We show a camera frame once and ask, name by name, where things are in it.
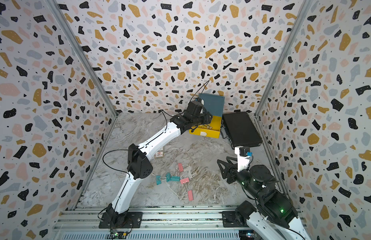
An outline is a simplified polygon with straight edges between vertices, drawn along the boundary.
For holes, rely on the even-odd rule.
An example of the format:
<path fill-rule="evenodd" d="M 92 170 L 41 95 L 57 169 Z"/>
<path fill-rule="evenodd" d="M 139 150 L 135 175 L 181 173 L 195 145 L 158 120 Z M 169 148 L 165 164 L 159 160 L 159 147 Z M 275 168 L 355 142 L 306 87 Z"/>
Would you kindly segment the yellow drawer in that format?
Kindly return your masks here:
<path fill-rule="evenodd" d="M 189 130 L 189 133 L 196 136 L 218 139 L 221 134 L 222 117 L 213 116 L 210 124 L 199 125 L 195 129 Z"/>

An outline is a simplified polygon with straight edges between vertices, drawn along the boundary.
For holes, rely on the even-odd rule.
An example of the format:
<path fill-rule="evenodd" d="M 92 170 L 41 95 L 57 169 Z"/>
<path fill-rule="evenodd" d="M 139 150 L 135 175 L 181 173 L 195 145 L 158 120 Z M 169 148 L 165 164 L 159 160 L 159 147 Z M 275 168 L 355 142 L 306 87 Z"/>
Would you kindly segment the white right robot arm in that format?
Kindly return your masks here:
<path fill-rule="evenodd" d="M 292 201 L 276 188 L 278 180 L 265 165 L 253 165 L 249 147 L 235 147 L 235 158 L 217 164 L 228 184 L 240 184 L 248 198 L 234 211 L 222 213 L 225 228 L 250 227 L 263 240 L 308 240 Z"/>

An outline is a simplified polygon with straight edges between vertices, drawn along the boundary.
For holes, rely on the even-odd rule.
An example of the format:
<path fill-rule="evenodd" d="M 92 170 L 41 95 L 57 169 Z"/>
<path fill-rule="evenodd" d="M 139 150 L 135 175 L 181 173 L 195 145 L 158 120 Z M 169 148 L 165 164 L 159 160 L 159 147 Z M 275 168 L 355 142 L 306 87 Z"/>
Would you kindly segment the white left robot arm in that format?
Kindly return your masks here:
<path fill-rule="evenodd" d="M 143 179 L 153 171 L 151 160 L 159 149 L 188 130 L 210 124 L 213 116 L 203 110 L 198 115 L 185 111 L 173 116 L 155 135 L 139 145 L 128 147 L 127 174 L 116 197 L 111 202 L 113 211 L 123 214 L 128 211 L 133 195 Z"/>

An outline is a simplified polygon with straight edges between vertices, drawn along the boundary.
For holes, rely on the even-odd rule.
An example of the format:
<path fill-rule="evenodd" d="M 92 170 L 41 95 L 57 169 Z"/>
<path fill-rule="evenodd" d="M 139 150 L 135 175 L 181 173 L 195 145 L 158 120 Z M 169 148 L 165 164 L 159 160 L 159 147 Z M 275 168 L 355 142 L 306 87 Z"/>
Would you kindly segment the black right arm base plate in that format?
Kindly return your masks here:
<path fill-rule="evenodd" d="M 246 219 L 237 211 L 223 211 L 222 221 L 224 228 L 247 227 Z"/>

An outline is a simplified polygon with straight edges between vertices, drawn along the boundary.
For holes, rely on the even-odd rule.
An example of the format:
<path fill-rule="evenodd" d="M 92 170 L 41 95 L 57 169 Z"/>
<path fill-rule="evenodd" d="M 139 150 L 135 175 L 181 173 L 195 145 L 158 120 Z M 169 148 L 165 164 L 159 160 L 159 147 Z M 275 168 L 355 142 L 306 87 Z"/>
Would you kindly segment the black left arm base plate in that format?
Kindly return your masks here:
<path fill-rule="evenodd" d="M 143 212 L 116 212 L 112 204 L 109 204 L 100 218 L 99 229 L 140 228 Z"/>

